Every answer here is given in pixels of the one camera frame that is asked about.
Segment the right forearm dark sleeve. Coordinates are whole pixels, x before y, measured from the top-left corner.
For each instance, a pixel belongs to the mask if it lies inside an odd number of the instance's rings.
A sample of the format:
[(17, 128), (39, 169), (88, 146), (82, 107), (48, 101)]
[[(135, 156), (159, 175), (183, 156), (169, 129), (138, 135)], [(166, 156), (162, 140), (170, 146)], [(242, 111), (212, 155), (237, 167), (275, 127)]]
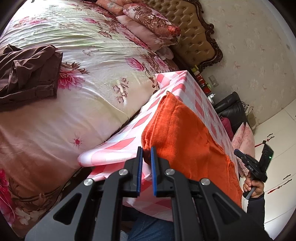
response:
[(265, 219), (265, 198), (264, 193), (259, 197), (251, 197), (248, 200), (247, 214), (262, 228)]

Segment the right hand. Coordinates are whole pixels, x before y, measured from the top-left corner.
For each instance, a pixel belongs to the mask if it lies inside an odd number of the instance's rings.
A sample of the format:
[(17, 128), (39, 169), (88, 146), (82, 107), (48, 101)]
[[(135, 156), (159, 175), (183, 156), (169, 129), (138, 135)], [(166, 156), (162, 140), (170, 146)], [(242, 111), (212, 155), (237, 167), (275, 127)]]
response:
[(252, 173), (249, 172), (243, 184), (243, 191), (246, 192), (245, 199), (260, 197), (264, 193), (264, 183), (255, 180)]

